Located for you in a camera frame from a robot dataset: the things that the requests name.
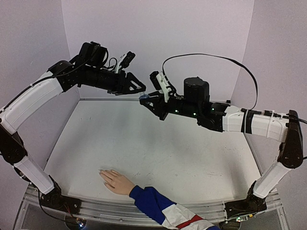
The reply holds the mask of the blue nail polish bottle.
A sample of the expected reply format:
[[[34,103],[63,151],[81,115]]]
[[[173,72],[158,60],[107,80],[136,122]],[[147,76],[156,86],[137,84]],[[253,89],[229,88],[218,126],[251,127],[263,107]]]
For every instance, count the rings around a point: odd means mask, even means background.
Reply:
[[[143,94],[139,97],[139,100],[145,100],[147,98],[149,98],[150,96],[148,94]]]

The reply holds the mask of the blue white red sleeve forearm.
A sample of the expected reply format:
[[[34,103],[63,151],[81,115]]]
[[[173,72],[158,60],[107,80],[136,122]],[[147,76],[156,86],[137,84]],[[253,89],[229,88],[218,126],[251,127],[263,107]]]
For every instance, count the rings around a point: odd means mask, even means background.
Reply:
[[[170,230],[218,230],[219,227],[201,218],[186,207],[173,202],[154,187],[135,186],[129,197],[149,218]]]

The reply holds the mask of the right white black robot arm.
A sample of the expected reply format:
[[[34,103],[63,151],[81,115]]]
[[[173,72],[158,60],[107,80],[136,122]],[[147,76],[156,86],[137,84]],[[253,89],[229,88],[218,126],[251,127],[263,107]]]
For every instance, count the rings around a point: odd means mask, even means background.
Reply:
[[[228,103],[212,103],[209,84],[199,77],[184,80],[184,94],[176,96],[165,77],[158,74],[152,82],[156,91],[140,96],[140,104],[160,120],[168,114],[195,118],[197,124],[211,131],[241,132],[271,138],[280,143],[277,160],[256,180],[247,197],[225,204],[227,219],[265,211],[266,197],[292,169],[303,163],[303,135],[298,114],[255,111]]]

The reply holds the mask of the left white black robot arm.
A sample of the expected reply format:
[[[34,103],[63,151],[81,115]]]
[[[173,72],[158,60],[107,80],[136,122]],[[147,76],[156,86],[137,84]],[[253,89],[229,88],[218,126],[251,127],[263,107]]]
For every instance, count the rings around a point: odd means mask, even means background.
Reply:
[[[49,102],[81,86],[106,90],[113,95],[130,95],[145,91],[145,85],[126,68],[135,58],[131,51],[111,64],[107,48],[86,42],[70,60],[52,65],[0,110],[0,154],[18,174],[39,192],[40,206],[77,214],[81,200],[65,195],[45,165],[31,156],[19,130],[40,115],[48,115]]]

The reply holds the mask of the mannequin hand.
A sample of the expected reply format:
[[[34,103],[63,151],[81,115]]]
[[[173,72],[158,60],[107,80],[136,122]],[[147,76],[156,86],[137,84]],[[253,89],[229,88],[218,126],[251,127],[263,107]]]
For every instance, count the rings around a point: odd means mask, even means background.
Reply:
[[[99,170],[99,175],[104,180],[104,185],[117,195],[129,196],[135,184],[126,176],[114,170]]]

